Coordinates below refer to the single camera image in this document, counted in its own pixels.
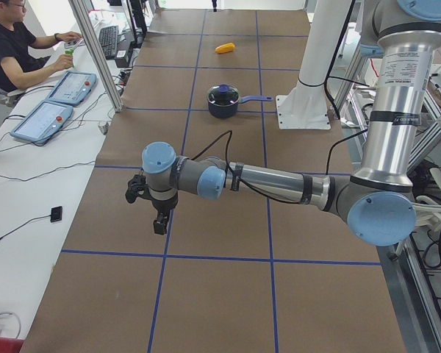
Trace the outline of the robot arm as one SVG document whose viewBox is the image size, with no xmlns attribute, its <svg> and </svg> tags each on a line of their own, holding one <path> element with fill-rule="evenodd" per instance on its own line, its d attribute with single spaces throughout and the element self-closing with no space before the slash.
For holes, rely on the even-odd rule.
<svg viewBox="0 0 441 353">
<path fill-rule="evenodd" d="M 441 46 L 441 1 L 366 1 L 361 38 L 383 57 L 364 154 L 352 175 L 293 174 L 217 157 L 200 161 L 153 142 L 142 153 L 142 179 L 143 198 L 157 209 L 154 231 L 165 233 L 179 192 L 217 199 L 223 189 L 245 185 L 279 202 L 333 213 L 376 246 L 407 238 L 417 223 L 407 168 L 432 56 Z"/>
</svg>

